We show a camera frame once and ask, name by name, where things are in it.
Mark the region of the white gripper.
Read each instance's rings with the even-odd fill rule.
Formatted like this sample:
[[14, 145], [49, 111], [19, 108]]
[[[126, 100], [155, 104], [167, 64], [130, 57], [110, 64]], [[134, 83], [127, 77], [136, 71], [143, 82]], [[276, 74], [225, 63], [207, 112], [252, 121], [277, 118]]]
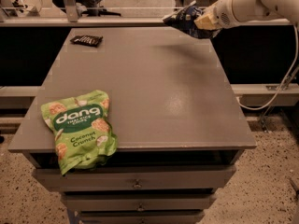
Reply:
[[233, 0], [218, 0], [207, 11], [194, 20], [198, 29], [230, 29], [240, 24], [233, 11]]

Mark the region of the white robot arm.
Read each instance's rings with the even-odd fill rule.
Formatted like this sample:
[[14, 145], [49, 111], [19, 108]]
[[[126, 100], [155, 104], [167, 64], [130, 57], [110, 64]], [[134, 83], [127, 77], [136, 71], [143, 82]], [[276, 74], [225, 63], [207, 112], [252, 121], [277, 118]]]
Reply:
[[218, 0], [194, 23], [199, 29], [217, 30], [249, 21], [286, 19], [298, 27], [299, 0]]

